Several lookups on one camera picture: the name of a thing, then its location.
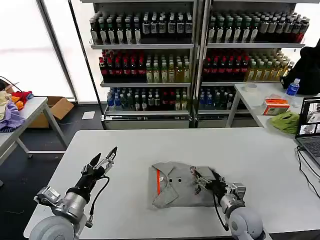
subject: white paper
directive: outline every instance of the white paper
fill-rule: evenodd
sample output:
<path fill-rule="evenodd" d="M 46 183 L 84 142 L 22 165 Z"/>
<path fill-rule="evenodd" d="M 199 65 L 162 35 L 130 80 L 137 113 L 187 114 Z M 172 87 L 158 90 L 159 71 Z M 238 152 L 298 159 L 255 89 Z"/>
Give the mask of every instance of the white paper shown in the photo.
<path fill-rule="evenodd" d="M 95 116 L 95 113 L 96 113 L 95 111 L 85 111 L 83 113 L 82 120 L 83 119 L 93 119 Z"/>

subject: laptop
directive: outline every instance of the laptop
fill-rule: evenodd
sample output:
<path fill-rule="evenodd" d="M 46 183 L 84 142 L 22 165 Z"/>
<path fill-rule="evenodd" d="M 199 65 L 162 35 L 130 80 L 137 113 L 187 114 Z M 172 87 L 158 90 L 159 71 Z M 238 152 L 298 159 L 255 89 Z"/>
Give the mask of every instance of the laptop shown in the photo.
<path fill-rule="evenodd" d="M 303 99 L 295 139 L 320 164 L 320 97 Z"/>

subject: laptop keyboard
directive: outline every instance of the laptop keyboard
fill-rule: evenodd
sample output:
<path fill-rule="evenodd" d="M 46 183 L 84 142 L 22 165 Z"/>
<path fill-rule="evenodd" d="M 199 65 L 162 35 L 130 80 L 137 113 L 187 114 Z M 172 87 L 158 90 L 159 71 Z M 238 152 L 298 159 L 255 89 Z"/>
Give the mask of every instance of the laptop keyboard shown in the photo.
<path fill-rule="evenodd" d="M 314 141 L 304 142 L 303 144 L 316 158 L 320 157 L 320 140 L 314 138 Z"/>

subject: black bag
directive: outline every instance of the black bag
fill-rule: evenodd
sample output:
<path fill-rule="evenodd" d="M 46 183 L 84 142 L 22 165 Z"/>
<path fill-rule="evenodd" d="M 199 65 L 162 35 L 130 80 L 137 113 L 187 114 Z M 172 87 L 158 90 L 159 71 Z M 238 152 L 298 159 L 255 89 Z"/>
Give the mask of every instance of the black bag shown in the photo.
<path fill-rule="evenodd" d="M 301 58 L 287 76 L 280 79 L 283 88 L 300 79 L 298 94 L 317 95 L 320 93 L 320 45 L 306 46 L 300 51 Z"/>

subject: green cloth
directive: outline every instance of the green cloth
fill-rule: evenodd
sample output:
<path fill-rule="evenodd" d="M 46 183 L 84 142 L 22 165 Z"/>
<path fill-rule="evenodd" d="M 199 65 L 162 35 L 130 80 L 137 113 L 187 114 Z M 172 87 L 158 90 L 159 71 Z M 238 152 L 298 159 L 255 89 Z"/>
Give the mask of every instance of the green cloth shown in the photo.
<path fill-rule="evenodd" d="M 299 114 L 286 111 L 270 119 L 270 123 L 277 129 L 287 134 L 296 134 L 299 125 Z"/>

